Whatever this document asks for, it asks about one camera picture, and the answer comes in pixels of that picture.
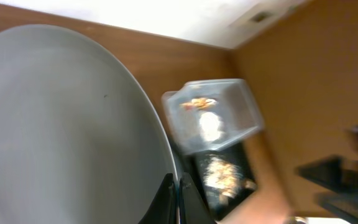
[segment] white ceiling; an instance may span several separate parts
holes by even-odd
[[[0,0],[2,4],[234,48],[307,0]],[[273,16],[249,22],[260,11]]]

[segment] wooden wall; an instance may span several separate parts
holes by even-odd
[[[315,0],[237,49],[234,60],[297,214],[330,216],[313,202],[325,189],[294,169],[330,154],[358,159],[344,132],[358,124],[358,0]]]

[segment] white plate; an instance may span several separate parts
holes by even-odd
[[[87,37],[0,33],[0,223],[137,223],[172,153],[149,99]]]

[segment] wooden surface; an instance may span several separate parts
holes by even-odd
[[[313,202],[326,189],[294,171],[331,154],[358,159],[345,134],[358,124],[358,0],[316,0],[234,59],[262,110],[297,214],[331,216]]]
[[[198,44],[0,5],[0,31],[52,24],[78,31],[113,53],[136,77],[165,121],[160,98],[190,80],[236,77],[230,53]],[[262,135],[245,142],[259,190],[223,223],[282,224],[290,207]]]
[[[136,77],[162,118],[166,91],[191,80],[236,76],[223,49],[0,5],[0,31],[24,24],[66,27],[97,41]]]

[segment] clear plastic container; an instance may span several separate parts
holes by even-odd
[[[173,137],[185,154],[220,150],[260,131],[264,122],[244,80],[188,82],[162,96]]]

